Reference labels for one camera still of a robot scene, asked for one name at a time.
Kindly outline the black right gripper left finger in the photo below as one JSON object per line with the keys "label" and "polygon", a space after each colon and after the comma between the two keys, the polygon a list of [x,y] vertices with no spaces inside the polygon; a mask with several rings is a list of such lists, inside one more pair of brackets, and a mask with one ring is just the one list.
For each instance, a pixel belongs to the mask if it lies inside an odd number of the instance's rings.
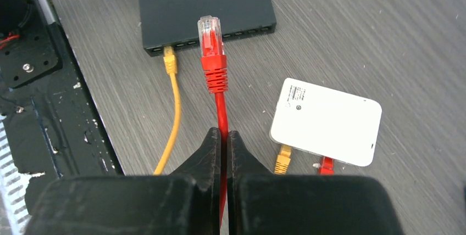
{"label": "black right gripper left finger", "polygon": [[188,187],[178,202],[181,216],[176,221],[177,234],[219,234],[220,164],[221,134],[212,127],[199,148],[169,174],[185,179]]}

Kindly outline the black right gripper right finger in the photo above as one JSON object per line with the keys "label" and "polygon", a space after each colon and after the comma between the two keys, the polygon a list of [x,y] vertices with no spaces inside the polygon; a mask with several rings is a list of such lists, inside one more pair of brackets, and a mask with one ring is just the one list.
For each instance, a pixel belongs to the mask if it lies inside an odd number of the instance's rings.
{"label": "black right gripper right finger", "polygon": [[251,176],[270,175],[246,147],[240,133],[231,131],[227,138],[226,179],[228,184],[228,222],[230,234],[248,234],[247,202],[250,195],[248,181]]}

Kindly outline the white square switch box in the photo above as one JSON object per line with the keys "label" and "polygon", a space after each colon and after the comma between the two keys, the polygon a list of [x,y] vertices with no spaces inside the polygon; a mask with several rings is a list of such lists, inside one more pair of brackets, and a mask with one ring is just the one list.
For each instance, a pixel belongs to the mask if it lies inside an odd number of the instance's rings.
{"label": "white square switch box", "polygon": [[374,158],[381,105],[297,79],[284,80],[269,136],[292,148],[366,167]]}

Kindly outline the black network switch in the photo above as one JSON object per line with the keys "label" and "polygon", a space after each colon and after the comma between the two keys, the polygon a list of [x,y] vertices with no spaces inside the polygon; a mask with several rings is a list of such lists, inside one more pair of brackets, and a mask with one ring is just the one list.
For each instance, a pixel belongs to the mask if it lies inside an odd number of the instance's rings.
{"label": "black network switch", "polygon": [[152,57],[166,46],[175,51],[199,45],[197,22],[217,17],[224,41],[273,33],[276,16],[271,0],[138,0],[142,46]]}

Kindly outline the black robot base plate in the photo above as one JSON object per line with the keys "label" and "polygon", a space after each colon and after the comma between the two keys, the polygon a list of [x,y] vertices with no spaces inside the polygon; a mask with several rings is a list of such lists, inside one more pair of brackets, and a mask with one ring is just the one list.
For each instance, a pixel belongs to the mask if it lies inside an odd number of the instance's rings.
{"label": "black robot base plate", "polygon": [[40,193],[62,177],[120,175],[122,168],[66,33],[40,0],[1,48],[1,115],[20,173],[44,171],[26,189],[31,215]]}

